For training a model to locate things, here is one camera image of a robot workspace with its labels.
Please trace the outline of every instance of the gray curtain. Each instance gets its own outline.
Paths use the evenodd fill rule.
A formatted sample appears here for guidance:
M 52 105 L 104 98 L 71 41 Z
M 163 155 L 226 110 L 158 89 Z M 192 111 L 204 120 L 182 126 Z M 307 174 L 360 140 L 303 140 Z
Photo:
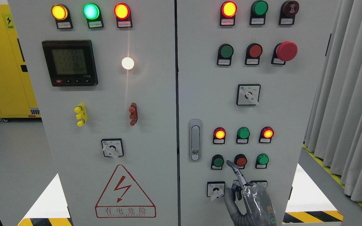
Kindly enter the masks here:
M 362 0 L 340 4 L 305 145 L 362 202 Z

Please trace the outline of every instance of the white indicator light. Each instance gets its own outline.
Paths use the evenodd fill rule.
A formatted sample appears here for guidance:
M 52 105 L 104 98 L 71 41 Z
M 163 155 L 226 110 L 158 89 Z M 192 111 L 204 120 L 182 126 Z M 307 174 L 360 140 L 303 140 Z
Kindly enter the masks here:
M 122 59 L 121 64 L 123 68 L 131 70 L 134 68 L 135 62 L 132 58 L 125 57 L 124 59 Z

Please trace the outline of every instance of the yellow terminal post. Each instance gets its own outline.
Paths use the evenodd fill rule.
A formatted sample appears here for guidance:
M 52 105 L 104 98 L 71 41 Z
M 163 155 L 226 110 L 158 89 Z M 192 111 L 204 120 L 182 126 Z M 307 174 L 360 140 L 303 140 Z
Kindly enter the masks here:
M 83 103 L 79 104 L 78 106 L 75 107 L 74 112 L 78 113 L 76 115 L 76 119 L 79 120 L 77 125 L 79 127 L 82 127 L 87 122 L 87 115 L 86 115 L 85 105 Z

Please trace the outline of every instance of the robotic hand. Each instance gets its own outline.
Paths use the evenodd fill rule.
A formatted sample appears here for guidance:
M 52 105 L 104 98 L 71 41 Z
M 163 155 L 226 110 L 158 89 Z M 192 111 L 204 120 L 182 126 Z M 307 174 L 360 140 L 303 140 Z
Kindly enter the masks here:
M 235 226 L 276 226 L 275 212 L 266 188 L 260 184 L 248 183 L 237 165 L 227 160 L 238 180 L 233 181 L 232 188 L 224 191 L 224 202 Z M 237 205 L 244 198 L 247 213 L 242 215 Z

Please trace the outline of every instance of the green indicator light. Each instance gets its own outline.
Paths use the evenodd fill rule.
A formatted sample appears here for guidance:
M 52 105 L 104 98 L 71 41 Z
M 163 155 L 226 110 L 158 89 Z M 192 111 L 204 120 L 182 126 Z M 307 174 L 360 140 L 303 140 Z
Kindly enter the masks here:
M 213 165 L 214 166 L 217 166 L 217 167 L 220 167 L 220 166 L 222 166 L 224 164 L 224 160 L 223 159 L 215 159 L 214 161 L 213 161 Z
M 229 58 L 234 53 L 233 48 L 230 45 L 225 45 L 220 50 L 220 55 L 224 58 Z
M 248 130 L 247 127 L 242 127 L 237 131 L 237 135 L 241 139 L 247 139 L 248 137 L 250 137 L 250 130 Z
M 100 9 L 93 3 L 88 3 L 83 7 L 83 13 L 89 20 L 95 20 L 100 15 Z
M 253 13 L 258 17 L 263 16 L 268 9 L 267 3 L 265 1 L 256 1 L 254 2 L 253 6 Z
M 261 165 L 266 165 L 269 162 L 269 157 L 267 156 L 267 154 L 262 153 L 257 157 L 257 161 L 261 164 Z

